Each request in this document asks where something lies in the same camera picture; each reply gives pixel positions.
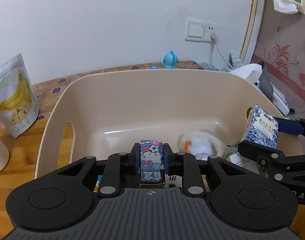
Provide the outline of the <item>blue white porcelain pattern box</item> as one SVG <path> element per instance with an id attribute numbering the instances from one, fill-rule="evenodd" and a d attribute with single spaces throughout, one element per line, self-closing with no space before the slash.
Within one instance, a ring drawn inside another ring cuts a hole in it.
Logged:
<path id="1" fill-rule="evenodd" d="M 270 148 L 277 147 L 278 122 L 266 110 L 255 104 L 249 112 L 241 139 Z"/>

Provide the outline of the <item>white hotel supplies box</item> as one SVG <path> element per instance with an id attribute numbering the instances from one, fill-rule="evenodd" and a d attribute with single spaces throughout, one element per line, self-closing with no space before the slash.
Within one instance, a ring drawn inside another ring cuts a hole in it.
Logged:
<path id="1" fill-rule="evenodd" d="M 252 171 L 256 174 L 259 174 L 259 170 L 257 167 L 257 163 L 254 162 L 253 160 L 249 160 L 243 156 L 241 156 L 238 152 L 235 154 L 232 154 L 228 157 L 228 160 L 231 163 L 234 163 L 235 165 L 238 165 L 242 168 L 245 168 L 249 171 Z"/>

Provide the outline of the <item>white fluffy duck plush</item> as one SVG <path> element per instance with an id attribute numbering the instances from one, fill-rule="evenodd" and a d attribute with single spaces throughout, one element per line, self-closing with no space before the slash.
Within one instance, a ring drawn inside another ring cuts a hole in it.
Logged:
<path id="1" fill-rule="evenodd" d="M 190 153 L 197 160 L 207 160 L 209 156 L 222 157 L 227 146 L 214 135 L 204 131 L 183 133 L 178 139 L 178 149 Z"/>

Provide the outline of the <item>small kitty patterned box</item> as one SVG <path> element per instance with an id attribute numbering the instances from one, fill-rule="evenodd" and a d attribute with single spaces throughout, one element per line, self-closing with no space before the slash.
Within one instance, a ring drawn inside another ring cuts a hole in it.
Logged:
<path id="1" fill-rule="evenodd" d="M 143 139 L 140 142 L 140 188 L 165 185 L 163 143 Z"/>

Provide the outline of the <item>cartoon bear tissue pack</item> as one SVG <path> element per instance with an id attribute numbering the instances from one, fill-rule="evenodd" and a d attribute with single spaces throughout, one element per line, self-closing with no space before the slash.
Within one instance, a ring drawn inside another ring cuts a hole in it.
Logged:
<path id="1" fill-rule="evenodd" d="M 99 186 L 100 186 L 100 183 L 101 183 L 101 179 L 102 179 L 102 175 L 98 175 L 97 182 L 96 182 L 96 185 L 95 185 L 95 188 L 94 188 L 93 192 L 98 192 L 98 189 L 99 189 Z"/>

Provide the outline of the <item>green checked cloth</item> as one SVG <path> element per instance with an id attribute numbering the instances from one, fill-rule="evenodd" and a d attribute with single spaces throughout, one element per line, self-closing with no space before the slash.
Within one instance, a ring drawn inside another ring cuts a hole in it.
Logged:
<path id="1" fill-rule="evenodd" d="M 222 159 L 227 159 L 229 156 L 238 153 L 238 145 L 240 141 L 235 142 L 234 144 L 227 146 L 225 152 L 222 155 Z"/>

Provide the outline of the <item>white red kitty plush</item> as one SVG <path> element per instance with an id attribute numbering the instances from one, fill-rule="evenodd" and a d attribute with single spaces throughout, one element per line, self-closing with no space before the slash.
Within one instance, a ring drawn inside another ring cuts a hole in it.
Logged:
<path id="1" fill-rule="evenodd" d="M 165 188 L 182 187 L 182 177 L 177 175 L 165 175 Z"/>

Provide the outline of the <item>light blue bedding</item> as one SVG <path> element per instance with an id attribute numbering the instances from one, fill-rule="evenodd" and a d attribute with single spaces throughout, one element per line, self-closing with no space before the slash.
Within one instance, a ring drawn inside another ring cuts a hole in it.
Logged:
<path id="1" fill-rule="evenodd" d="M 230 52 L 227 62 L 223 60 L 221 63 L 214 65 L 206 62 L 201 62 L 199 63 L 199 66 L 204 70 L 231 72 L 232 70 L 238 69 L 245 65 L 235 52 Z"/>

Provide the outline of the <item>beige plastic storage bin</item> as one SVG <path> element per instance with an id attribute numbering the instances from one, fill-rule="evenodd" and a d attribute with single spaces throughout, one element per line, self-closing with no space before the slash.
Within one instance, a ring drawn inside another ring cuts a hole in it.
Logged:
<path id="1" fill-rule="evenodd" d="M 88 155 L 107 159 L 129 152 L 142 139 L 179 151 L 183 134 L 204 131 L 224 144 L 242 138 L 247 110 L 277 107 L 236 75 L 195 69 L 146 69 L 92 74 L 71 83 L 48 119 L 35 176 L 57 169 L 64 129 L 73 127 L 70 161 Z"/>

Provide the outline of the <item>banana chips pouch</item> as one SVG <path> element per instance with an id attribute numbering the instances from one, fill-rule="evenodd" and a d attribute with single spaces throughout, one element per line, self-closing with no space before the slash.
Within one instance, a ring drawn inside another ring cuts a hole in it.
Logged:
<path id="1" fill-rule="evenodd" d="M 37 120 L 39 105 L 21 54 L 0 67 L 0 120 L 17 138 Z"/>

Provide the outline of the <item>blue toy figurine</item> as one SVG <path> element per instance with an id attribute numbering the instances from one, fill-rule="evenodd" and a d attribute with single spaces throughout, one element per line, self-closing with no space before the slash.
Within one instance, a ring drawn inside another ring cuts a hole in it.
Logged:
<path id="1" fill-rule="evenodd" d="M 175 69 L 177 63 L 178 57 L 172 50 L 165 54 L 161 61 L 161 65 L 164 69 Z"/>

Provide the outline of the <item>white wall switch socket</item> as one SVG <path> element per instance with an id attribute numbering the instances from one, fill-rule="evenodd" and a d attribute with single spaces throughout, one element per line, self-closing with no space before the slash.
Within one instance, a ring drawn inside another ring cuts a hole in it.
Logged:
<path id="1" fill-rule="evenodd" d="M 187 18 L 184 39 L 194 42 L 214 43 L 214 37 L 219 35 L 219 25 L 213 22 Z"/>

